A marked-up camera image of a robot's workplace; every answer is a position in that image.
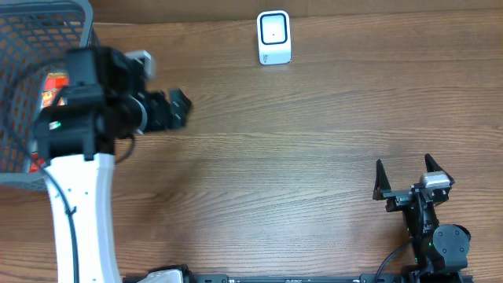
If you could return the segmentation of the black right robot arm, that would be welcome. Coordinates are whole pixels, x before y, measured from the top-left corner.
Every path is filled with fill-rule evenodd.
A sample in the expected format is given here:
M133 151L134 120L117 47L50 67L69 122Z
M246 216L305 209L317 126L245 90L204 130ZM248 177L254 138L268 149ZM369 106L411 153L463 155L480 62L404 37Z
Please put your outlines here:
M462 270L468 266L472 236L457 224L439 222L435 208L449 200L455 184L430 154L424 156L427 172L408 190L394 191L381 160L376 162L374 200L384 200L387 212L402 213L409 240L396 248L380 264L375 282L471 282ZM411 247L413 265L404 266L399 274L384 274L386 265L401 251Z

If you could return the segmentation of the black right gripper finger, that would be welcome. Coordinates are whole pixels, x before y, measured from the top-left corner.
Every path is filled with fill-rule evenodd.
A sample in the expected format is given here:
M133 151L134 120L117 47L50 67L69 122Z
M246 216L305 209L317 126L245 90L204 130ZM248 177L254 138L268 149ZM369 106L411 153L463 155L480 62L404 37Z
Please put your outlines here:
M391 192L391 185L388 181L383 163L381 159L378 159L378 161L376 162L376 180L373 189L373 199L384 200L385 199L384 194L390 192Z
M427 173L440 172L441 171L450 180L450 184L451 185L453 185L455 183L454 178L447 171L445 171L442 167L440 167L438 165L438 163L434 160L434 158L429 153L426 153L424 155L424 161L425 161L425 166L426 166L426 169L427 169Z

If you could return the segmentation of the orange noodle packet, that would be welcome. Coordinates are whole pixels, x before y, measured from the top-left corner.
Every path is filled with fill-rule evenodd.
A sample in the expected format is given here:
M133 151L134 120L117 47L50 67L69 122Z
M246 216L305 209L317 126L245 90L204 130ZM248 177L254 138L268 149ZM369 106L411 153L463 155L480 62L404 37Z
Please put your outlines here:
M60 90L67 86L69 83L68 75L65 72L51 72L45 77L44 83L41 90L41 102L40 109L44 109L52 105L54 99L59 94ZM31 162L29 172L33 173L38 171L37 164L43 165L45 163L44 159L41 159L38 154L38 149L36 142L34 142L32 150L32 158L36 162Z

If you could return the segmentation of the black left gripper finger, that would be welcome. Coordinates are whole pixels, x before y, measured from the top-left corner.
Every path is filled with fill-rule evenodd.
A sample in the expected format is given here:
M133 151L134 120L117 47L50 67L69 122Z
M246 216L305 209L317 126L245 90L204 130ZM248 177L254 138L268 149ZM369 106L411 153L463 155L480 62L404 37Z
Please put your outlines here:
M169 89L169 100L173 114L188 114L192 109L192 101L179 88Z
M171 106L171 128L182 129L186 126L191 108L185 106Z

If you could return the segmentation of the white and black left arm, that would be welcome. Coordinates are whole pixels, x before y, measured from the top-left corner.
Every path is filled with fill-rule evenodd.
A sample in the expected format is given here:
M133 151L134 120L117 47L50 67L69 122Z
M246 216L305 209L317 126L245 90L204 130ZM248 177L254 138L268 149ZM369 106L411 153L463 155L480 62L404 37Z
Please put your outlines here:
M60 282L118 282L112 224L116 142L178 130L191 101L179 89L149 91L155 61L144 50L69 50L68 84L35 122L50 196Z

